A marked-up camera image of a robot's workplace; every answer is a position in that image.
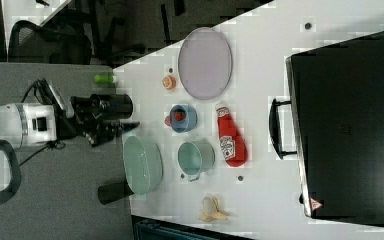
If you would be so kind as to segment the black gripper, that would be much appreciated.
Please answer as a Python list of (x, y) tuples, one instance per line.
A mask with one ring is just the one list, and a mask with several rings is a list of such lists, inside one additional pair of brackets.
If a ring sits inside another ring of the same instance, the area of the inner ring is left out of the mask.
[(70, 99), (74, 110), (72, 117), (60, 113), (56, 119), (57, 139), (69, 140), (85, 137), (92, 147), (112, 141), (117, 134), (137, 128), (139, 122), (114, 123), (107, 119), (110, 110), (110, 95), (92, 94), (89, 98)]

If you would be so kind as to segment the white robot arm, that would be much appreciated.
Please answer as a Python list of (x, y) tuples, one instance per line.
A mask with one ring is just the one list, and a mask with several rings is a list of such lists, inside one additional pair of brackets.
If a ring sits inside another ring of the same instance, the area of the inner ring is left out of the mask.
[(0, 141), (18, 149), (81, 136), (96, 147), (138, 127), (128, 120), (132, 113), (133, 102), (126, 94), (72, 97), (69, 103), (53, 98), (44, 104), (1, 105)]

